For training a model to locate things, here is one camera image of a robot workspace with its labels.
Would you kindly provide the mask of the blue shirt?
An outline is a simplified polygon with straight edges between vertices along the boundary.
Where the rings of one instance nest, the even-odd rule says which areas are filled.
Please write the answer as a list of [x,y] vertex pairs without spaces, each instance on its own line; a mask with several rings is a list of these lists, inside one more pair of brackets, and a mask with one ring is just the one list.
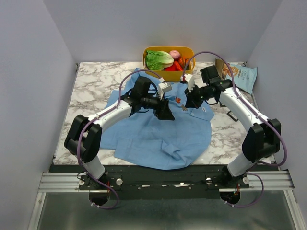
[[174,121],[158,120],[152,110],[135,113],[103,131],[100,148],[114,150],[116,158],[155,169],[179,169],[193,163],[210,145],[214,113],[206,103],[183,111],[187,87],[182,83],[171,86],[165,97]]

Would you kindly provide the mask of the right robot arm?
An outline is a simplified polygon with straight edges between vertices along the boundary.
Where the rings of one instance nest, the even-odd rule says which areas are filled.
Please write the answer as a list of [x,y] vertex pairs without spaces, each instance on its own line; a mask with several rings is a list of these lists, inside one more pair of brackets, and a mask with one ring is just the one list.
[[233,87],[230,79],[222,80],[215,66],[201,70],[203,87],[198,87],[191,74],[184,74],[181,82],[187,84],[186,108],[200,108],[204,101],[214,98],[226,106],[241,122],[247,135],[242,144],[241,153],[222,169],[218,182],[230,188],[237,184],[248,169],[263,158],[280,150],[281,123],[278,119],[269,119],[245,99],[239,90]]

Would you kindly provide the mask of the red leaf brooch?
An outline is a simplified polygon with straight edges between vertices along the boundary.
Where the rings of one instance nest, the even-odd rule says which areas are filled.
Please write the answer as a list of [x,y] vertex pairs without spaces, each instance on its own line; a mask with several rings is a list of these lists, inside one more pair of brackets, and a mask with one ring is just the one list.
[[179,97],[176,97],[176,98],[175,98],[175,101],[176,101],[177,103],[180,103],[180,102],[181,102],[181,99],[180,99]]

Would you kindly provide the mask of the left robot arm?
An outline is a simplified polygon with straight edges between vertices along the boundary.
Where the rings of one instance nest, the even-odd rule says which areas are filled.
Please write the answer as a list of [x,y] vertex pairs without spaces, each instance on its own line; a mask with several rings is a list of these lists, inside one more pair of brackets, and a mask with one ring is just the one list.
[[152,110],[159,120],[174,120],[169,100],[164,97],[171,89],[171,84],[163,80],[154,85],[149,78],[139,76],[133,88],[121,94],[111,106],[89,117],[78,115],[74,118],[64,146],[91,175],[90,184],[95,189],[106,185],[106,170],[98,158],[103,131],[141,108]]

